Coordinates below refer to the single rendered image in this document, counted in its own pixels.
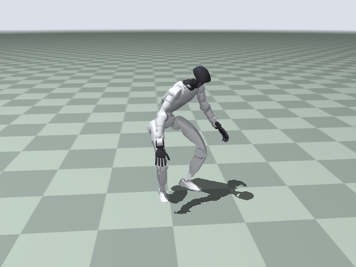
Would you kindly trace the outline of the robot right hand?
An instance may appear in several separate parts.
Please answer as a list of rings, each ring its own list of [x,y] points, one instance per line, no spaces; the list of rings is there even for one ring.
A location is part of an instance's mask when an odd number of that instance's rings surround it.
[[[168,154],[165,152],[165,149],[164,148],[164,140],[163,140],[163,146],[157,146],[157,141],[156,141],[156,153],[155,153],[155,165],[157,165],[157,158],[158,158],[158,165],[160,166],[160,158],[161,158],[161,166],[163,167],[163,158],[164,158],[164,163],[165,163],[165,166],[166,166],[166,159],[165,159],[165,155],[167,157],[168,160],[170,160]]]

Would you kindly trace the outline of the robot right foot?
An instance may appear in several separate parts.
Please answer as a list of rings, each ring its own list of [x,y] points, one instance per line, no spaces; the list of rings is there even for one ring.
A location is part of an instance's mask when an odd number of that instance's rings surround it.
[[[166,191],[163,191],[163,189],[160,191],[160,189],[159,189],[158,193],[159,193],[159,198],[160,198],[161,202],[168,202],[169,201],[169,198],[167,196]]]

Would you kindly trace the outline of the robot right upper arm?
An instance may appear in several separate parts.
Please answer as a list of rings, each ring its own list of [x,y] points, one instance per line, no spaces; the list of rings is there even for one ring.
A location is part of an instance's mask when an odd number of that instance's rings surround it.
[[[182,89],[179,86],[174,86],[169,89],[167,97],[158,112],[158,115],[161,112],[164,112],[166,114],[165,122],[169,119],[167,111],[173,106],[174,102],[179,99],[181,91]]]

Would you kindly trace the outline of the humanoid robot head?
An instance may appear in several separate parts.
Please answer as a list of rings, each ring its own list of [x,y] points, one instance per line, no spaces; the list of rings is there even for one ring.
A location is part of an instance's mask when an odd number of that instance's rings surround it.
[[[193,73],[196,77],[196,79],[192,78],[190,80],[183,80],[183,84],[184,85],[190,85],[191,88],[189,88],[187,86],[187,88],[190,91],[193,91],[195,88],[199,88],[201,87],[204,83],[210,82],[211,81],[211,77],[210,74],[208,72],[208,70],[203,67],[203,66],[198,66],[195,67],[193,70]]]

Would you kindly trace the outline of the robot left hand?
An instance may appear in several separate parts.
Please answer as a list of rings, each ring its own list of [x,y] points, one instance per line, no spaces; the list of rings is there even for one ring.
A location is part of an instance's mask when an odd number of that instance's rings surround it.
[[[229,136],[228,136],[228,133],[221,127],[221,124],[219,124],[217,121],[215,122],[215,125],[216,125],[216,129],[219,130],[219,132],[222,134],[223,136],[223,140],[224,142],[227,142],[229,140]],[[225,140],[224,140],[225,139]]]

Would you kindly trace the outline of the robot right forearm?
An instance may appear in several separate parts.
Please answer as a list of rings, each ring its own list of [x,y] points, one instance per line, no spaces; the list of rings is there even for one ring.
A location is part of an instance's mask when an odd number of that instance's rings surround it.
[[[164,123],[166,119],[166,114],[164,112],[159,113],[157,120],[156,120],[156,141],[157,146],[163,146],[163,132],[165,129],[166,124]]]

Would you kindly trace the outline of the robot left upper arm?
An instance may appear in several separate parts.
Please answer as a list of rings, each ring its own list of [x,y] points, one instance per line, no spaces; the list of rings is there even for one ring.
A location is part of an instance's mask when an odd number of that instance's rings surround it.
[[[198,99],[199,104],[200,104],[200,110],[202,110],[202,111],[206,111],[210,107],[210,104],[207,101],[205,101],[206,96],[205,96],[204,89],[205,89],[205,86],[202,85],[201,87],[199,87],[199,91],[196,94],[197,95],[197,99]]]

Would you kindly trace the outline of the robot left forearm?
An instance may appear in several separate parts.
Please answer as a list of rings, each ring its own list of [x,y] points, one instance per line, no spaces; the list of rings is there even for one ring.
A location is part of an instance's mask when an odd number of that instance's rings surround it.
[[[216,127],[215,122],[217,121],[219,123],[219,121],[216,119],[215,115],[213,114],[211,106],[206,111],[204,111],[204,114],[207,116],[208,120],[212,124],[212,127]]]

